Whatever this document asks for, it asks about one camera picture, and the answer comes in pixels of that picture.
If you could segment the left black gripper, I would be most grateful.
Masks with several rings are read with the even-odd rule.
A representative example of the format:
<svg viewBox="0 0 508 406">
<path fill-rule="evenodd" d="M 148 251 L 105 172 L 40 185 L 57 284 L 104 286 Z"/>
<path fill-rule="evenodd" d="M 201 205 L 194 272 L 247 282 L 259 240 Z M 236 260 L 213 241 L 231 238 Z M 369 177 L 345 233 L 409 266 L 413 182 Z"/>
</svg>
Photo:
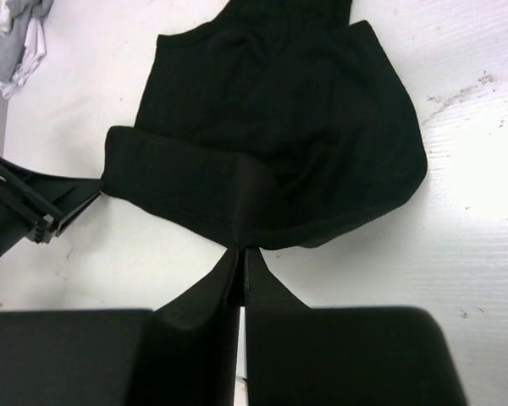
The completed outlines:
<svg viewBox="0 0 508 406">
<path fill-rule="evenodd" d="M 102 193 L 99 178 L 37 173 L 0 157 L 0 258 L 21 239 L 47 243 Z"/>
</svg>

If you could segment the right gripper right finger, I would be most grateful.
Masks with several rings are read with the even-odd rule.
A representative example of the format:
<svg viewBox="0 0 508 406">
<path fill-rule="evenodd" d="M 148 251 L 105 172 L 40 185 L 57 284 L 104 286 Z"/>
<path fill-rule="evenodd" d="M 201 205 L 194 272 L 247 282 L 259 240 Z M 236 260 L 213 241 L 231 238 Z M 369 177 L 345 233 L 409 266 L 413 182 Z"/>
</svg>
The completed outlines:
<svg viewBox="0 0 508 406">
<path fill-rule="evenodd" d="M 445 336 L 415 307 L 311 308 L 245 256 L 251 405 L 465 405 Z"/>
</svg>

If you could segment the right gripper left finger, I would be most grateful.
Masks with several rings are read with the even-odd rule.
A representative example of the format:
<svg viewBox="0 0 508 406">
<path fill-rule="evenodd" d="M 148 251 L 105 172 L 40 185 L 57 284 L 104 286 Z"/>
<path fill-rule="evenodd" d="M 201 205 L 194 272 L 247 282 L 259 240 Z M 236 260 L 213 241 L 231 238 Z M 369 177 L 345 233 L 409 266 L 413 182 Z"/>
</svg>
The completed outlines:
<svg viewBox="0 0 508 406">
<path fill-rule="evenodd" d="M 230 405 L 240 259 L 158 310 L 0 312 L 0 405 Z"/>
</svg>

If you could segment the black tank top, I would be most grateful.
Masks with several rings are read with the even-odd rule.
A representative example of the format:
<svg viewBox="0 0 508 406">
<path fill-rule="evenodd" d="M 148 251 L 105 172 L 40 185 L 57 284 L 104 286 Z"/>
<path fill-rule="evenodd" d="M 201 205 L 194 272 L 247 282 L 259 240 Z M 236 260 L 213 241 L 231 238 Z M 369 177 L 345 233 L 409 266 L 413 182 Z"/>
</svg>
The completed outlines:
<svg viewBox="0 0 508 406">
<path fill-rule="evenodd" d="M 416 111 L 348 1 L 231 1 L 157 39 L 104 191 L 226 247 L 314 248 L 404 205 L 428 160 Z"/>
</svg>

